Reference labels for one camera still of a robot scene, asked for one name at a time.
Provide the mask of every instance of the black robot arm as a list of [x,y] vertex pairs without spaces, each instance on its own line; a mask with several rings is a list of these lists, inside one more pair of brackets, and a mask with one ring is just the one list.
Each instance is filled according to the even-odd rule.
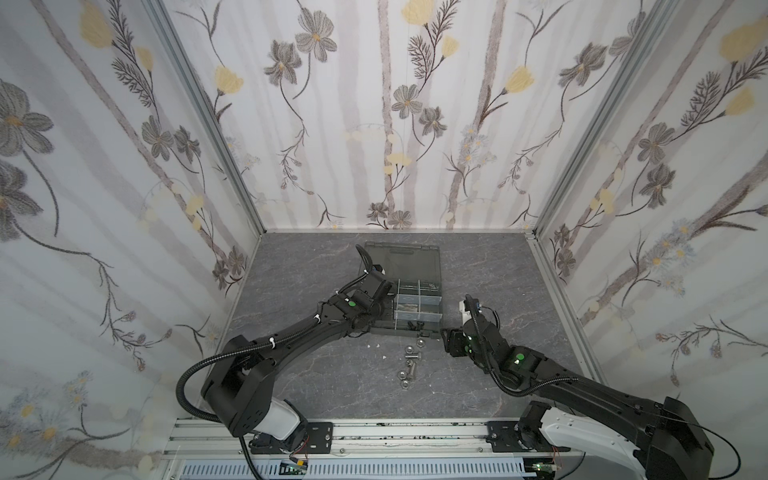
[[[714,448],[684,403],[667,397],[660,404],[587,379],[541,352],[510,345],[485,318],[477,299],[467,295],[463,306],[468,317],[463,327],[442,333],[446,352],[469,356],[511,396],[536,392],[613,430],[634,444],[631,454],[649,480],[707,478]],[[525,411],[518,423],[523,445],[551,450],[544,434],[550,408],[549,404],[532,402]]]

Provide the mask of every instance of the table surface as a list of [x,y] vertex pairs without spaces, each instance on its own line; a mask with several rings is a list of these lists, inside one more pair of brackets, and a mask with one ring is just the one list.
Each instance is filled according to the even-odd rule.
[[[458,302],[470,293],[496,309],[510,343],[581,371],[520,233],[268,233],[226,339],[265,336],[312,314],[318,301],[356,276],[354,246],[369,240],[440,247],[444,326],[460,326]],[[415,339],[373,334],[328,343],[283,370],[274,396],[310,419],[516,417],[531,400],[502,393],[471,360],[445,353],[437,339],[420,349],[416,379],[404,390],[397,372],[406,367],[408,345],[415,347]]]

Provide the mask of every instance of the gray flower pattern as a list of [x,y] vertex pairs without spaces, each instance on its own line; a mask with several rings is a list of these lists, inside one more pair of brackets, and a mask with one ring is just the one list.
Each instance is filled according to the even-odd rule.
[[640,190],[640,195],[650,195],[648,208],[656,208],[664,205],[664,189],[672,188],[675,170],[670,170],[666,164],[661,164],[648,172],[648,184]]
[[555,244],[565,245],[571,239],[571,231],[563,223],[559,229],[554,231]]
[[441,137],[442,132],[448,130],[446,125],[440,123],[441,119],[442,113],[440,112],[440,107],[425,108],[422,112],[422,116],[419,119],[419,123],[424,125],[422,135],[427,135],[428,133],[434,131],[435,136]]
[[237,249],[237,245],[232,246],[229,258],[227,259],[232,275],[240,275],[245,270],[245,257]]
[[394,95],[397,102],[392,106],[392,109],[399,111],[400,118],[402,119],[408,118],[411,113],[415,115],[422,111],[422,102],[414,100],[416,98],[416,88],[418,87],[415,84],[410,87],[400,85],[395,90]]
[[313,15],[308,8],[302,8],[299,25],[307,31],[296,34],[296,47],[299,51],[313,51],[318,61],[328,60],[326,51],[336,51],[336,43],[328,38],[333,32],[333,22],[320,10],[315,10]]
[[640,30],[640,26],[644,21],[645,12],[640,12],[637,17],[632,18],[629,22],[629,25],[627,25],[627,33],[629,35],[614,38],[613,43],[611,43],[611,48],[608,49],[608,54],[616,57],[626,53],[629,50],[629,47],[632,46],[632,41],[634,40],[635,35],[637,35],[637,32]]
[[22,188],[27,174],[6,161],[0,160],[0,242],[19,238],[16,215],[37,215],[42,208]]
[[168,161],[170,151],[173,148],[174,138],[169,131],[160,132],[160,125],[154,119],[154,115],[149,116],[149,121],[141,124],[141,138],[149,145],[152,145],[152,157],[163,156],[163,160]]
[[602,68],[603,63],[605,63],[606,49],[607,47],[604,45],[593,45],[592,42],[589,42],[589,45],[574,57],[576,65],[571,68],[563,68],[560,71],[561,78],[558,84],[565,87],[576,80],[576,84],[583,87],[587,83],[590,72]]
[[29,111],[29,98],[21,88],[0,80],[0,155],[13,157],[24,144],[39,154],[51,153],[53,145],[40,134],[51,128],[50,118]]
[[395,210],[389,215],[389,225],[394,230],[404,230],[411,227],[411,212]]
[[570,250],[563,250],[558,254],[558,265],[562,276],[571,275],[571,269],[576,267],[576,259],[573,252]]
[[200,155],[200,141],[192,140],[190,132],[181,125],[179,125],[179,129],[176,130],[174,136],[176,137],[176,148],[179,150],[179,153],[186,154],[187,160],[192,163],[194,156]]
[[227,263],[224,260],[216,260],[214,266],[214,278],[219,280],[219,290],[224,290],[227,286],[227,275],[229,275],[230,269],[227,268]]
[[296,83],[296,68],[301,66],[301,57],[296,53],[292,43],[272,40],[272,49],[270,58],[275,62],[271,67],[264,68],[264,74],[270,76],[272,85],[280,85],[280,81],[285,77],[292,84]]
[[371,213],[367,215],[371,220],[378,218],[386,218],[386,214],[389,211],[389,207],[384,202],[378,202],[377,204],[371,204]]
[[637,159],[645,162],[650,158],[651,163],[658,164],[666,154],[662,148],[672,141],[674,128],[667,128],[667,124],[660,122],[648,130],[648,138],[641,138],[637,146],[643,150],[637,155]]

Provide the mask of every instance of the floral wallpaper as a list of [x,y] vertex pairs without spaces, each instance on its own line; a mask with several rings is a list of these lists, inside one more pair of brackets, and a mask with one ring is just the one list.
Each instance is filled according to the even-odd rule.
[[268,229],[532,229],[653,2],[164,0]]
[[[610,384],[679,396],[740,450],[737,478],[768,466],[766,15],[681,2],[538,232]],[[735,458],[713,442],[725,475]]]
[[0,72],[4,475],[148,478],[257,237],[141,4],[5,2]]

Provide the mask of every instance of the yellow flower pattern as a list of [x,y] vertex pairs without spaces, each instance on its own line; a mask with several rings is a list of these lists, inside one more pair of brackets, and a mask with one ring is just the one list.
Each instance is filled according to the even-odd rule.
[[152,71],[152,68],[154,67],[154,59],[152,58],[152,52],[149,51],[149,48],[136,47],[136,56],[139,57],[139,62],[141,62],[142,67],[146,68],[148,71]]
[[720,41],[720,55],[730,62],[743,60],[760,46],[768,36],[768,17],[752,24],[742,25],[724,35]]
[[243,86],[243,79],[229,68],[219,65],[216,67],[216,88],[222,94],[235,94]]
[[534,78],[528,67],[517,67],[507,80],[504,89],[507,93],[516,94],[525,90],[533,84]]
[[744,87],[741,91],[728,102],[725,107],[726,115],[741,115],[747,113],[755,106],[755,96],[749,87]]
[[446,35],[445,38],[442,39],[442,56],[443,57],[450,57],[456,51],[458,50],[458,40],[455,38]]
[[434,0],[410,0],[402,9],[402,17],[411,25],[424,25],[432,17]]
[[96,48],[112,45],[112,29],[109,28],[101,10],[90,2],[83,3],[83,12],[80,14],[80,36]]

